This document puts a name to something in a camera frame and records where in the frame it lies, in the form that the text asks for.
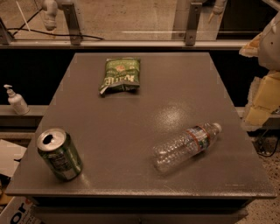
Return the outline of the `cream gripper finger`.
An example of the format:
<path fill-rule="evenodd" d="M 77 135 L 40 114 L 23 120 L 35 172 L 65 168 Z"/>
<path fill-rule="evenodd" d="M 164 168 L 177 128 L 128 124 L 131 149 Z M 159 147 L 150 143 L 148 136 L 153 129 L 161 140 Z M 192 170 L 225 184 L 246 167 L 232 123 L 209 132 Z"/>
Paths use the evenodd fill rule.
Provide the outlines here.
<path fill-rule="evenodd" d="M 255 77 L 248 91 L 243 113 L 244 126 L 263 126 L 280 107 L 280 72 L 269 71 L 263 78 Z"/>
<path fill-rule="evenodd" d="M 257 57 L 261 36 L 261 33 L 257 34 L 253 39 L 251 39 L 245 46 L 240 49 L 239 54 L 248 58 Z"/>

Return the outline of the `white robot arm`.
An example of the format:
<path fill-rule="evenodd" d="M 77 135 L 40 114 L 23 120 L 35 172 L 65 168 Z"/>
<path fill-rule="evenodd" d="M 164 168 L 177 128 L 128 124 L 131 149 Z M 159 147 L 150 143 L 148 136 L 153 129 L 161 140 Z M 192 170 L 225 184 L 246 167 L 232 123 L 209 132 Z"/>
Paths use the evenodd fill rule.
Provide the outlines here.
<path fill-rule="evenodd" d="M 258 64 L 269 70 L 263 78 L 255 77 L 252 81 L 241 122 L 245 130 L 257 130 L 280 107 L 280 11 L 239 54 L 257 57 Z"/>

